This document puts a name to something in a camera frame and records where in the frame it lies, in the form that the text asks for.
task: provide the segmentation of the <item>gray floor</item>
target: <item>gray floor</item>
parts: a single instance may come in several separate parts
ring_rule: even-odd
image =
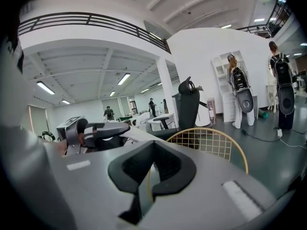
[[[248,126],[246,116],[243,117],[241,129],[249,134],[265,140],[277,139],[278,112],[269,112],[266,119],[255,120],[254,126]],[[281,196],[289,184],[299,176],[307,162],[307,150],[291,148],[278,142],[262,142],[250,136],[244,136],[241,130],[235,129],[231,123],[223,123],[223,117],[217,118],[214,129],[221,130],[231,136],[241,146],[248,161],[249,174],[262,182],[276,197]],[[293,129],[307,131],[307,98],[296,96]],[[289,145],[304,146],[306,135],[295,132],[283,134],[282,140]],[[230,161],[244,169],[242,158],[237,150],[233,150]]]

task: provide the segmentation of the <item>black office chair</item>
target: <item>black office chair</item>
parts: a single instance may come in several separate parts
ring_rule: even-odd
[[[201,104],[207,107],[207,104],[200,102],[200,90],[199,88],[195,88],[190,79],[191,77],[188,77],[178,87],[178,91],[181,94],[180,107],[178,107],[179,128],[169,129],[166,124],[166,120],[169,119],[169,117],[157,117],[154,121],[161,121],[164,130],[150,132],[150,134],[160,139],[167,140],[181,130],[195,127],[199,105]]]

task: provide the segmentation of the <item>balcony railing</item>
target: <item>balcony railing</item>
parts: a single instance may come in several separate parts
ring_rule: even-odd
[[[25,33],[39,30],[42,28],[61,25],[91,25],[117,30],[123,33],[130,34],[132,36],[136,36],[151,44],[156,45],[157,47],[165,50],[168,53],[171,53],[166,40],[157,38],[154,34],[151,34],[150,32],[129,22],[95,13],[62,12],[41,15],[23,21],[19,26],[18,32],[19,35],[23,35]]]
[[[274,37],[287,22],[292,11],[286,0],[276,0],[274,9],[266,24],[252,25],[237,30],[257,34],[265,38]]]

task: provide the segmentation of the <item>green cylinder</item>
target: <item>green cylinder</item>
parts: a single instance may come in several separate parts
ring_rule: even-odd
[[[262,118],[267,118],[268,117],[268,113],[262,111],[261,109],[258,110],[258,116],[262,117]]]

